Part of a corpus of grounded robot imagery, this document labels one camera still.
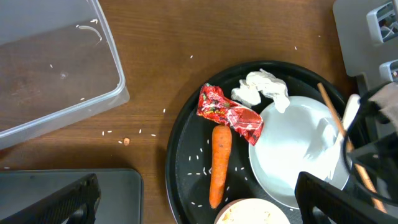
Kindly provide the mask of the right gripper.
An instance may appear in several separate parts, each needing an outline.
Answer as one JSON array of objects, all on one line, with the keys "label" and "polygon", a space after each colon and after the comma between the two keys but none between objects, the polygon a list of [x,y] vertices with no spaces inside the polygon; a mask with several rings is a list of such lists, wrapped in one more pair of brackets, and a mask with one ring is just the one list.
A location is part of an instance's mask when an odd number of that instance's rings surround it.
[{"label": "right gripper", "polygon": [[[349,136],[357,122],[366,117],[373,117],[382,124],[391,123],[394,131],[376,141],[370,142],[352,151],[347,149]],[[343,159],[345,168],[351,172],[348,160],[363,167],[373,175],[387,183],[387,187],[397,195],[397,83],[386,83],[379,88],[367,92],[359,100],[359,110],[355,114],[353,123],[346,131],[343,140]],[[365,155],[374,156],[381,160],[380,168],[374,169],[359,160]]]}]

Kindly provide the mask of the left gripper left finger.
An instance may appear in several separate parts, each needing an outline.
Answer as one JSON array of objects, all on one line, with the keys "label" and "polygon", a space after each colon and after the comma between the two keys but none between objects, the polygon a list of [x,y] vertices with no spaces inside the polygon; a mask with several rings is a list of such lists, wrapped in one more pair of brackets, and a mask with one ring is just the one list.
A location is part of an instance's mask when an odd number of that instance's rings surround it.
[{"label": "left gripper left finger", "polygon": [[92,173],[1,220],[1,223],[94,224],[101,200],[97,175]]}]

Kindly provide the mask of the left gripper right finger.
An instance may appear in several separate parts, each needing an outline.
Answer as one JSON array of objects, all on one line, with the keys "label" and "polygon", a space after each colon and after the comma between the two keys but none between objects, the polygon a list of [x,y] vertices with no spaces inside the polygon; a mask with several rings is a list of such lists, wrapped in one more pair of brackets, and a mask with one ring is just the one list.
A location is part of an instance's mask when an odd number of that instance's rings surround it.
[{"label": "left gripper right finger", "polygon": [[295,198],[304,223],[397,224],[397,218],[349,196],[308,172],[299,173]]}]

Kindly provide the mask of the wooden chopstick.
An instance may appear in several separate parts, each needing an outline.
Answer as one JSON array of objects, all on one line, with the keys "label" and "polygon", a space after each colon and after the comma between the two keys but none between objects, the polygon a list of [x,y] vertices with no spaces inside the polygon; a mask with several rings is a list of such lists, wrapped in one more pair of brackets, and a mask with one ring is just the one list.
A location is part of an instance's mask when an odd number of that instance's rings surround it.
[{"label": "wooden chopstick", "polygon": [[[327,105],[327,107],[328,107],[328,109],[329,109],[329,111],[330,111],[330,113],[331,113],[331,115],[332,115],[332,117],[334,119],[334,122],[336,123],[336,125],[338,127],[339,133],[338,133],[338,137],[337,137],[336,141],[337,141],[338,145],[341,146],[341,139],[344,139],[345,134],[346,134],[346,130],[344,129],[343,123],[340,120],[340,118],[338,116],[338,113],[336,112],[335,107],[333,106],[333,103],[331,102],[330,97],[328,96],[328,93],[326,92],[325,87],[323,86],[323,84],[322,83],[318,83],[317,87],[319,89],[319,92],[321,93],[321,96],[322,96],[325,104]],[[360,176],[361,180],[364,183],[364,186],[368,190],[370,190],[372,193],[376,193],[377,191],[376,191],[373,183],[371,182],[371,179],[370,179],[367,171],[365,170],[365,168],[362,167],[361,165],[355,165],[355,168],[358,171],[359,176]],[[378,200],[378,199],[376,199],[374,197],[372,197],[371,200],[373,201],[374,207],[376,209],[378,209],[379,211],[381,211],[383,213],[387,213],[383,203],[380,200]]]}]

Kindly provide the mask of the grey dishwasher rack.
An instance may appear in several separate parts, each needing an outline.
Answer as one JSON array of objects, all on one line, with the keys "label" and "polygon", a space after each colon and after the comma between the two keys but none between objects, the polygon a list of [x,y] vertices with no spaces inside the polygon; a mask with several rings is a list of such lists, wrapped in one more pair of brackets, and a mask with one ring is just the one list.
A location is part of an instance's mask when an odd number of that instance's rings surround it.
[{"label": "grey dishwasher rack", "polygon": [[397,81],[397,0],[337,0],[333,4],[346,73],[370,90]]}]

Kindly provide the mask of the white plastic fork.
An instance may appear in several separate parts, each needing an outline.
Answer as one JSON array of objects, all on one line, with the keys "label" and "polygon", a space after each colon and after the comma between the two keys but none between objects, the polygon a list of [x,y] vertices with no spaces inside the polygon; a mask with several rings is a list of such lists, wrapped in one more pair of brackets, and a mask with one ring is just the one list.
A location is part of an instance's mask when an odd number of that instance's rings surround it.
[{"label": "white plastic fork", "polygon": [[[343,127],[346,131],[348,130],[351,123],[353,122],[354,117],[356,116],[356,113],[359,110],[360,99],[361,99],[361,97],[358,94],[352,94],[348,99],[348,102],[347,102],[347,105],[345,108],[345,112],[344,112],[343,118],[341,120],[343,123]],[[328,165],[329,165],[329,170],[327,171],[327,179],[328,180],[333,179],[333,176],[334,176],[334,173],[336,170],[336,166],[338,163],[338,159],[340,157],[340,151],[341,151],[341,146],[338,145],[336,139],[335,139],[334,145],[325,151],[326,161],[328,162]]]}]

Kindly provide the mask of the black rectangular tray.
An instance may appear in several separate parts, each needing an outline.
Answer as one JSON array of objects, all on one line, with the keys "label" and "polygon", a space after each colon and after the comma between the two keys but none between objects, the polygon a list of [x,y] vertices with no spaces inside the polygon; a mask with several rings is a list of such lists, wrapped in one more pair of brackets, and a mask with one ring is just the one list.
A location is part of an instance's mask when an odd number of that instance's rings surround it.
[{"label": "black rectangular tray", "polygon": [[1,219],[92,173],[101,190],[96,223],[144,222],[144,183],[134,169],[2,171]]}]

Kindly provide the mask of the pale blue plate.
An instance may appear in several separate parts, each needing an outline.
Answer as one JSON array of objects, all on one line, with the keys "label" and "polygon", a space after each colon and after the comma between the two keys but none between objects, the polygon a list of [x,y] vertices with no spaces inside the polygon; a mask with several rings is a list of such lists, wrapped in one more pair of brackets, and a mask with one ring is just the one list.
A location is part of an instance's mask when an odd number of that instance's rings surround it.
[{"label": "pale blue plate", "polygon": [[291,96],[284,113],[271,103],[261,112],[264,128],[256,145],[249,146],[254,176],[265,192],[286,207],[297,209],[295,186],[300,172],[308,172],[337,189],[349,175],[335,145],[338,128],[321,102]]}]

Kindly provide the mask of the pink bowl with food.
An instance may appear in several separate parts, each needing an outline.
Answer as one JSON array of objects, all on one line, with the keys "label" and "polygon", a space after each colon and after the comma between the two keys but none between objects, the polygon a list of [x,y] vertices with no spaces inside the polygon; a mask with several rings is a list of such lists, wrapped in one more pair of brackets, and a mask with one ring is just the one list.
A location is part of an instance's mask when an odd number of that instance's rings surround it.
[{"label": "pink bowl with food", "polygon": [[214,224],[290,224],[284,212],[273,203],[259,198],[230,202],[221,209]]}]

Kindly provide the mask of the orange carrot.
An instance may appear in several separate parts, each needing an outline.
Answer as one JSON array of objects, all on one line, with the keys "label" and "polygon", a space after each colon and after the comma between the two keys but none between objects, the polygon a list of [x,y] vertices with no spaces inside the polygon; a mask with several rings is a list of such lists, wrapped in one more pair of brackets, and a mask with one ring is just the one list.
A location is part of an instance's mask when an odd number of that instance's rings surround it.
[{"label": "orange carrot", "polygon": [[223,198],[232,147],[232,134],[227,126],[215,126],[212,132],[212,167],[209,203],[216,209]]}]

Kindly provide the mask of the crumpled white tissue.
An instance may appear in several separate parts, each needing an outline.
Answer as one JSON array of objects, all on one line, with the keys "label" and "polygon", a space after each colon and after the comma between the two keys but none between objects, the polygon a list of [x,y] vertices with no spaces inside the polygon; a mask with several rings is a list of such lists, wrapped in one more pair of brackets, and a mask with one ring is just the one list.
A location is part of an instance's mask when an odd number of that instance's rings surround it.
[{"label": "crumpled white tissue", "polygon": [[285,113],[290,105],[286,83],[263,69],[249,72],[239,83],[238,88],[231,90],[231,99],[241,102],[248,108],[261,103],[260,94],[272,99],[276,110],[280,113]]}]

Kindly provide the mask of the round black serving tray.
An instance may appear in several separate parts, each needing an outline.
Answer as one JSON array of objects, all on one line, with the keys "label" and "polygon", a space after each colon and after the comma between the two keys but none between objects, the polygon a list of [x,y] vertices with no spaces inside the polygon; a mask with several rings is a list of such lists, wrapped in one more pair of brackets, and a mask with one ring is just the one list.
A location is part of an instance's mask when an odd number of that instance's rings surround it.
[{"label": "round black serving tray", "polygon": [[[319,100],[317,84],[322,83],[336,107],[342,113],[345,100],[338,90],[323,77],[309,69],[287,62],[257,61],[242,63],[216,74],[208,83],[230,91],[245,74],[264,68],[287,83],[291,93]],[[249,166],[249,144],[233,133],[232,155],[221,205],[213,209],[209,204],[211,176],[211,133],[215,123],[197,116],[200,92],[196,91],[183,106],[173,126],[167,146],[165,182],[170,208],[177,223],[213,223],[227,204],[238,199],[262,199],[269,202],[291,223],[301,223],[300,210],[290,209],[271,198],[254,178]]]}]

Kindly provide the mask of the red snack wrapper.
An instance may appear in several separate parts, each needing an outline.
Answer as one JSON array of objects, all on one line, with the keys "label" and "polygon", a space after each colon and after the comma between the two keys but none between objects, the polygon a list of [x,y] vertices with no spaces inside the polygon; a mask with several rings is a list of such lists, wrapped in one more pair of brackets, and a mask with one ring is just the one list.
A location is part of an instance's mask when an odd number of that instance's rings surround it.
[{"label": "red snack wrapper", "polygon": [[220,87],[209,83],[201,87],[197,115],[233,128],[252,146],[258,142],[264,127],[259,114],[225,97]]}]

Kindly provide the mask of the clear plastic bin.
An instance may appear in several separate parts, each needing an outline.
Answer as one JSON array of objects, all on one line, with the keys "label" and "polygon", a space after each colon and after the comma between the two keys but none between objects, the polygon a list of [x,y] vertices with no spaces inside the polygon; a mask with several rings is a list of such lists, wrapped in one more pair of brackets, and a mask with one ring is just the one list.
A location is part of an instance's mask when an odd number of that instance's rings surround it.
[{"label": "clear plastic bin", "polygon": [[129,100],[98,0],[1,0],[1,148]]}]

